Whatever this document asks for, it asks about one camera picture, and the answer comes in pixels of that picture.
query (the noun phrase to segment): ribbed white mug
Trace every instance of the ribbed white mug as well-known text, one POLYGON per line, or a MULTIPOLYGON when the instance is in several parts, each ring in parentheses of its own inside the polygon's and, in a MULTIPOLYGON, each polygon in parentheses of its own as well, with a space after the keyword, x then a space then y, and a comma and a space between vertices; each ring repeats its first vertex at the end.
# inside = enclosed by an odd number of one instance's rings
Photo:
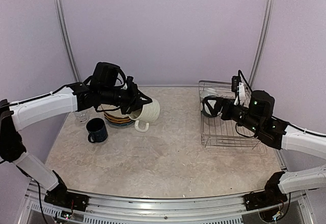
POLYGON ((146 132, 149 128, 149 123, 153 123, 159 116, 160 106, 159 102, 152 98, 153 102, 143 105, 143 108, 132 112, 129 118, 135 121, 134 128, 139 132, 146 132), (139 121, 145 122, 145 128, 139 127, 139 121))

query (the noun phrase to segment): wire shelf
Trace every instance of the wire shelf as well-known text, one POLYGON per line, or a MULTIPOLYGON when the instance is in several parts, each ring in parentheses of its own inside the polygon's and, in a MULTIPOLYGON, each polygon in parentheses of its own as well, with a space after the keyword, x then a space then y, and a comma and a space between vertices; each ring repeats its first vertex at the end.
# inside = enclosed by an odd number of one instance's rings
MULTIPOLYGON (((201 80, 199 81, 199 95, 203 91, 214 91, 218 97, 235 98, 231 91, 231 84, 228 82, 217 82, 201 80)), ((245 106, 250 102, 250 92, 246 89, 245 106)), ((217 150, 235 151, 264 151, 265 147, 260 147, 260 141, 256 138, 246 138, 240 136, 235 129, 234 121, 223 121, 221 116, 209 118, 201 113, 201 143, 205 148, 217 150)), ((253 136, 254 133, 244 128, 237 127, 239 133, 246 136, 253 136)))

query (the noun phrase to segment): black mug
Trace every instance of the black mug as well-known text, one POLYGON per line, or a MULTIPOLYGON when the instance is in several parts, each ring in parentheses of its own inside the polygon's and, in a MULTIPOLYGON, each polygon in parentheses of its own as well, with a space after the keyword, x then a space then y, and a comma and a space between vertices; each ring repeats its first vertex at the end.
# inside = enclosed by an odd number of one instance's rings
POLYGON ((86 129, 88 130, 88 141, 91 143, 101 143, 107 139, 107 130, 104 120, 101 118, 91 119, 87 125, 86 129))

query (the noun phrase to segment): lavender wall panel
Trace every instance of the lavender wall panel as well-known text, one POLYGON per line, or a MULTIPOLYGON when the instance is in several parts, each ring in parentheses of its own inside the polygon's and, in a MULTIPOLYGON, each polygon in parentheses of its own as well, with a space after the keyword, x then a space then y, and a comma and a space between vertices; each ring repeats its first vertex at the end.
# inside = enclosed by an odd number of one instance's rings
MULTIPOLYGON (((326 133, 326 0, 275 0, 254 87, 275 97, 275 116, 326 133)), ((283 152, 292 171, 326 161, 283 152)), ((326 189, 309 191, 317 223, 324 223, 326 189)))
MULTIPOLYGON (((53 0, 0 0, 0 98, 30 98, 73 82, 53 0)), ((21 132, 27 149, 45 160, 64 116, 21 132)), ((12 224, 29 180, 0 166, 0 223, 12 224)))
POLYGON ((143 85, 249 76, 266 0, 63 0, 82 78, 98 61, 143 85))

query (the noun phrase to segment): beige stone tabletop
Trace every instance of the beige stone tabletop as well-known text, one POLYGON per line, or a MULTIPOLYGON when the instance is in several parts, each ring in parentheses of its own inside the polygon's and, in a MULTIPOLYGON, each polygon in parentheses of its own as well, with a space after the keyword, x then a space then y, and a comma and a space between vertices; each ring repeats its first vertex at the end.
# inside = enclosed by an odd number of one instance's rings
MULTIPOLYGON (((148 132, 111 128, 89 143, 69 114, 47 159, 70 189, 136 198, 194 198, 263 189, 280 167, 273 149, 210 151, 201 145, 198 88, 140 88, 160 102, 148 132)), ((91 118, 104 118, 90 109, 91 118)))

